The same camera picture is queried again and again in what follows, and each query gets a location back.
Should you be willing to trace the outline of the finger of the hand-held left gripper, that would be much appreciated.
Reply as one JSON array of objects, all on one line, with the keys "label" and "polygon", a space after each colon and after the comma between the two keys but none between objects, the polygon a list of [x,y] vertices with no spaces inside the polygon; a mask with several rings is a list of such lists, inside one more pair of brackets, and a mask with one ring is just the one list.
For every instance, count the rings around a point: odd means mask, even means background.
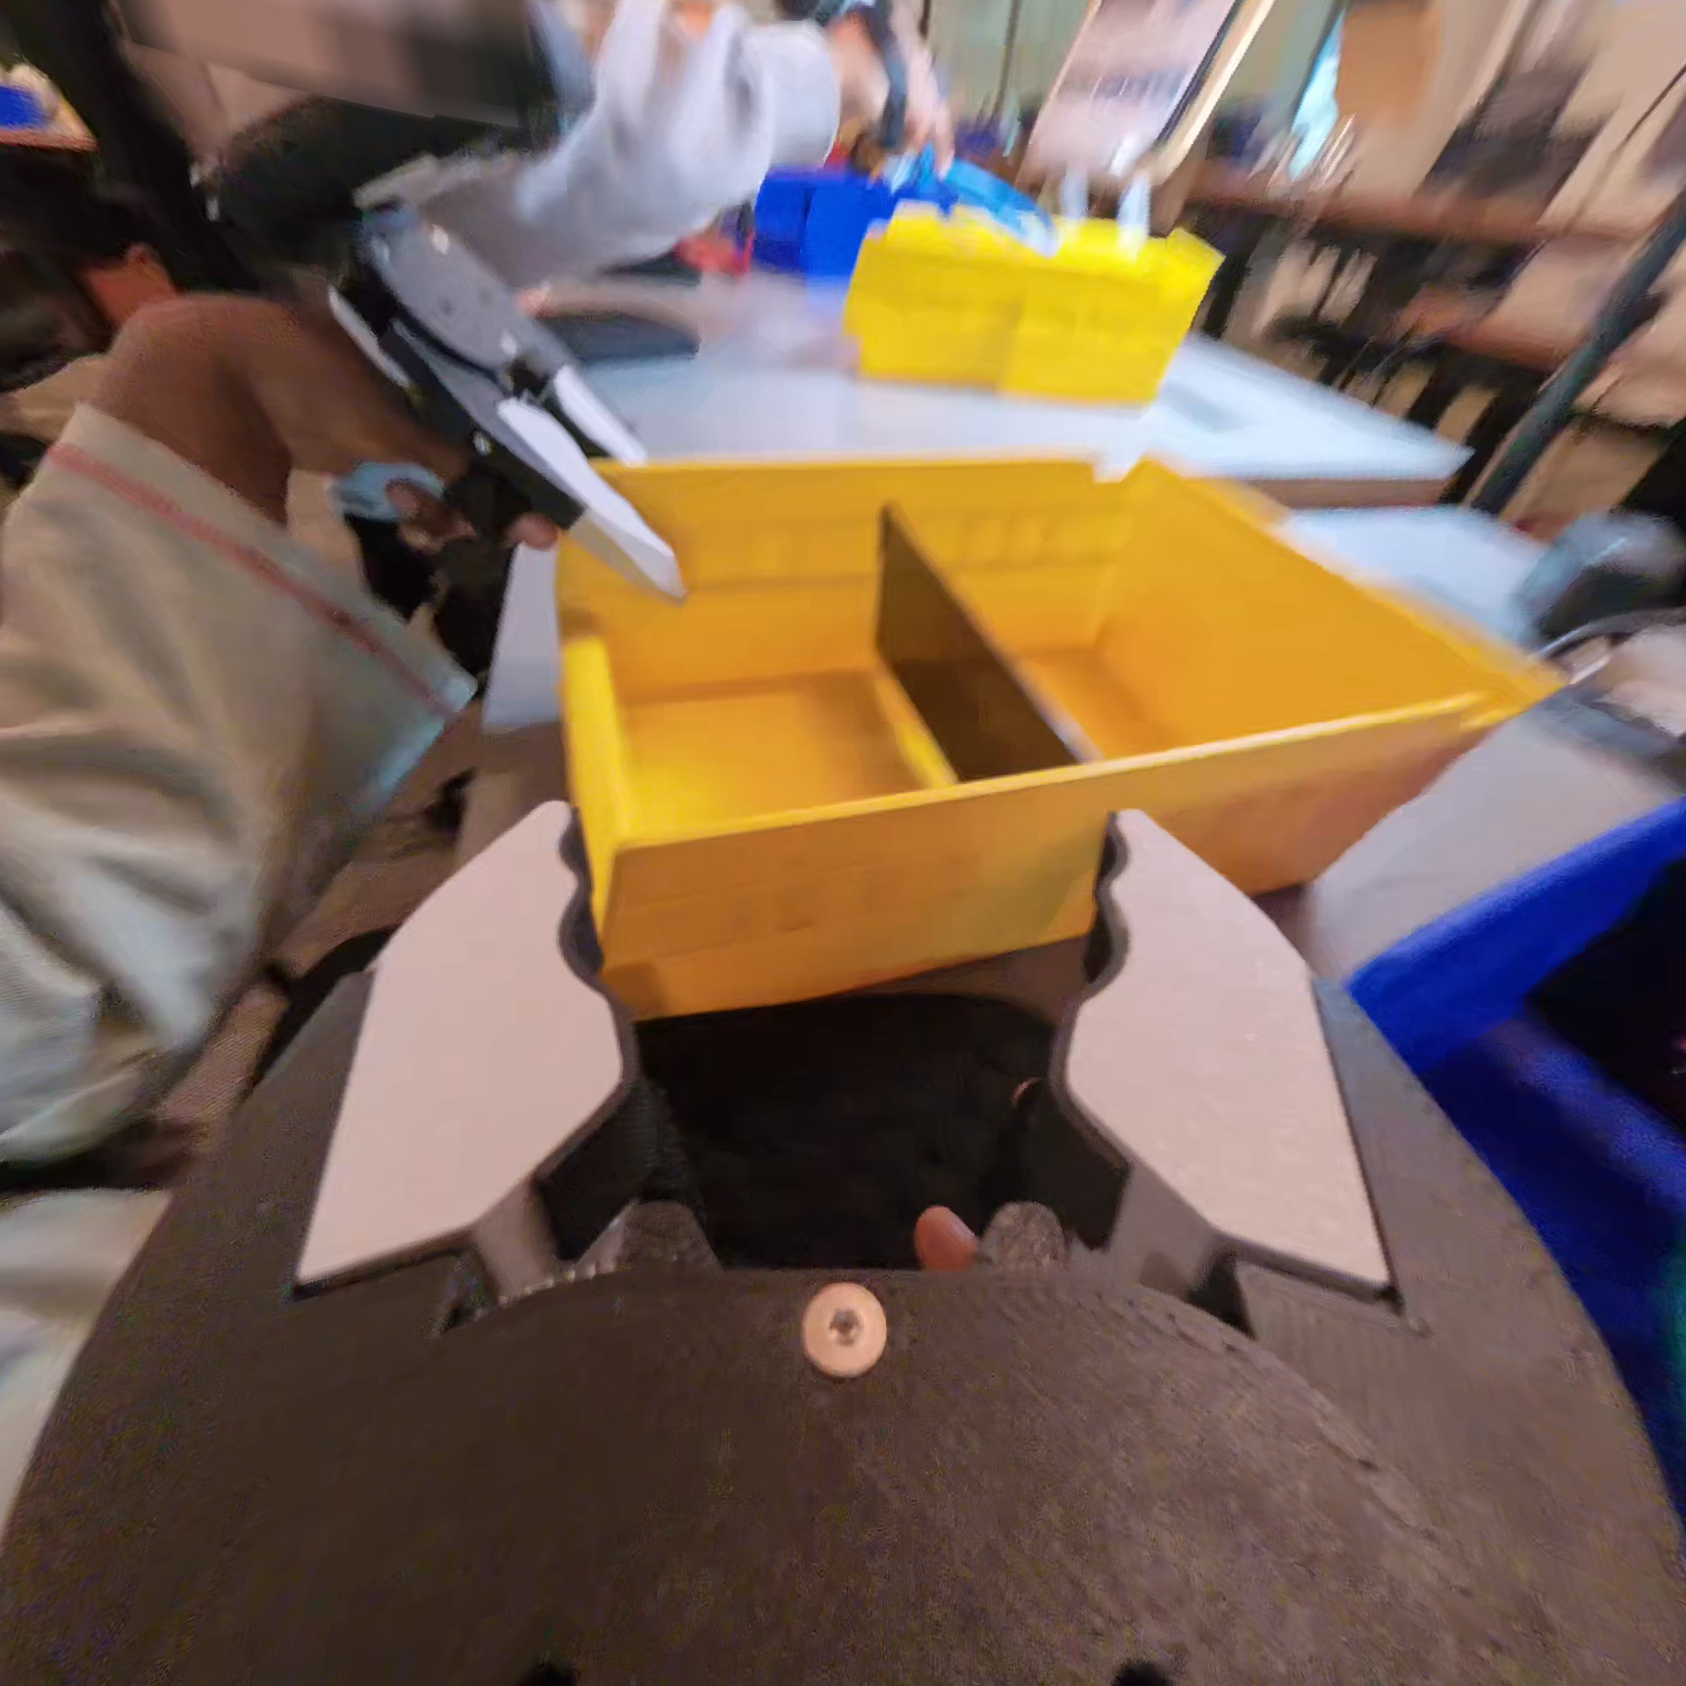
[{"label": "finger of the hand-held left gripper", "polygon": [[630,426],[586,381],[580,367],[561,363],[550,378],[546,406],[595,457],[644,466],[646,446]]},{"label": "finger of the hand-held left gripper", "polygon": [[571,539],[586,553],[639,589],[684,600],[687,584],[669,543],[609,487],[561,421],[530,401],[501,401],[500,424],[548,485],[577,504]]}]

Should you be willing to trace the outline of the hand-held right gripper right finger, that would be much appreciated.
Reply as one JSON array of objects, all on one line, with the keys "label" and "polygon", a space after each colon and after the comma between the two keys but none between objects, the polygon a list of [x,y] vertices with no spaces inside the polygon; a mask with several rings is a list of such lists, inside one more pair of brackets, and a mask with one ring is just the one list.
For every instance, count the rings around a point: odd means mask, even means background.
[{"label": "hand-held right gripper right finger", "polygon": [[1394,1289],[1307,964],[1138,811],[1109,822],[1096,977],[1059,1025],[1074,1134],[1054,1207],[1106,1272],[1176,1298],[1242,1262],[1374,1301]]}]

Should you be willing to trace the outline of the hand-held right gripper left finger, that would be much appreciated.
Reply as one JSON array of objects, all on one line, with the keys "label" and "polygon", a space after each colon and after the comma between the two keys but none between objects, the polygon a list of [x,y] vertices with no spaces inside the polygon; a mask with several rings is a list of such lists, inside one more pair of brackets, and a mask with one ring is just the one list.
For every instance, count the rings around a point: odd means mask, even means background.
[{"label": "hand-held right gripper left finger", "polygon": [[575,923],[575,814],[546,804],[460,867],[375,959],[302,1234],[328,1290],[468,1252],[500,1298],[568,1246],[540,1180],[630,1093],[634,1042]]}]

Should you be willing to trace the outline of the yellow plastic bin with divider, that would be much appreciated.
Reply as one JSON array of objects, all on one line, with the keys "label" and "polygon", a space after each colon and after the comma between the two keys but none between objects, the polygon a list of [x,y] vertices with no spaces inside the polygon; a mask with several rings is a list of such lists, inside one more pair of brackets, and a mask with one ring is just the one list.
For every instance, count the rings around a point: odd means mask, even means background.
[{"label": "yellow plastic bin with divider", "polygon": [[[555,560],[568,800],[605,982],[643,1020],[1079,937],[1126,811],[1242,893],[1297,888],[1565,683],[1156,461],[606,481],[687,584],[657,597],[573,539]],[[875,651],[890,506],[1097,765],[955,779]]]}]

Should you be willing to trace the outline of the person's left forearm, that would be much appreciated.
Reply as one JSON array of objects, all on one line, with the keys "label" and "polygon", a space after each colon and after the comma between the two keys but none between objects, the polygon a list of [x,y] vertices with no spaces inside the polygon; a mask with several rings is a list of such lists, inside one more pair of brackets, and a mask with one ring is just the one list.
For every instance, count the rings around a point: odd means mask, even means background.
[{"label": "person's left forearm", "polygon": [[282,524],[75,410],[4,519],[6,1166],[157,1107],[472,695]]}]

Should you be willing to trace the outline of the person's left hand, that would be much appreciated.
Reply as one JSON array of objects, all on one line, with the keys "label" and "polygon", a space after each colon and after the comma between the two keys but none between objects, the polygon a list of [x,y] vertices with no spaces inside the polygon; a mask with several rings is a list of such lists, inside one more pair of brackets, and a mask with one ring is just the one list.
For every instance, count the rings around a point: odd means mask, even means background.
[{"label": "person's left hand", "polygon": [[139,309],[90,401],[276,524],[295,476],[393,465],[451,485],[468,468],[331,318],[262,298],[184,293]]}]

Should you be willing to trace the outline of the black equipment case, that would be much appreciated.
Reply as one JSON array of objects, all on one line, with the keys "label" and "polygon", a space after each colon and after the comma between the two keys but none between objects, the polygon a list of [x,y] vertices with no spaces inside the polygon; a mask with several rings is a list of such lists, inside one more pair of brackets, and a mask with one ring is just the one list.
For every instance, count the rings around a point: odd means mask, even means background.
[{"label": "black equipment case", "polygon": [[1591,624],[1682,609],[1682,530],[1634,513],[1574,521],[1545,549],[1523,594],[1540,649]]}]

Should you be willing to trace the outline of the black pole stand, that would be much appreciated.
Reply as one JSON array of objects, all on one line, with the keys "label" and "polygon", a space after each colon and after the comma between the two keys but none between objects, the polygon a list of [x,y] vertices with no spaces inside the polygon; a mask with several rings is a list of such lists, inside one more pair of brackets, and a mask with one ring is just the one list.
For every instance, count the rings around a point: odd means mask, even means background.
[{"label": "black pole stand", "polygon": [[1646,245],[1600,305],[1586,340],[1556,370],[1503,451],[1494,457],[1485,481],[1467,504],[1475,514],[1502,516],[1520,497],[1529,475],[1570,426],[1580,398],[1638,331],[1638,318],[1646,299],[1671,268],[1682,245],[1683,195],[1677,194]]}]

